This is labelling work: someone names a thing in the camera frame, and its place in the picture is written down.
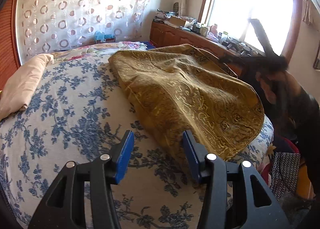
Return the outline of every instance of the box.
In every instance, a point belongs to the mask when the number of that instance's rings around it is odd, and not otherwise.
[[[176,25],[178,27],[182,26],[184,28],[187,28],[189,26],[192,26],[193,23],[192,22],[188,22],[186,20],[180,19],[176,16],[171,16],[171,18],[169,19],[169,22],[173,25]]]

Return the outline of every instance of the beige pillow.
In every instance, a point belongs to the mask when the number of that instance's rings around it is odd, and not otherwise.
[[[8,79],[0,93],[0,120],[12,112],[28,108],[45,67],[52,63],[53,55],[36,55]]]

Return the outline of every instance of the blue floral bedsheet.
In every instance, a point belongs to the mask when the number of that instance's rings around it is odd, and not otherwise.
[[[85,163],[108,153],[127,129],[134,132],[135,147],[125,178],[112,187],[122,228],[196,228],[203,188],[143,129],[108,56],[100,55],[47,67],[28,109],[0,122],[0,184],[20,224],[27,228],[67,161]],[[257,167],[272,136],[265,117],[261,133],[233,161]],[[86,221],[92,228],[89,199],[86,184]]]

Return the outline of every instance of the bottle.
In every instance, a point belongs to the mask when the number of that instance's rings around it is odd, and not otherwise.
[[[226,41],[227,38],[228,38],[228,32],[226,32],[226,31],[222,32],[221,43]]]

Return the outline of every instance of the wooden cabinet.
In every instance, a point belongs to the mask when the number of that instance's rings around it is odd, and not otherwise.
[[[164,38],[162,46],[175,46],[181,44],[179,42],[179,36],[175,31],[172,30],[165,30],[164,31]]]
[[[164,38],[164,32],[161,26],[152,24],[151,32],[150,32],[150,41],[154,44],[154,46],[161,47],[163,44],[163,38]]]
[[[216,57],[222,57],[224,54],[236,55],[221,44],[191,32],[175,29],[163,23],[152,23],[150,41],[156,47],[190,44],[197,48],[202,48]]]

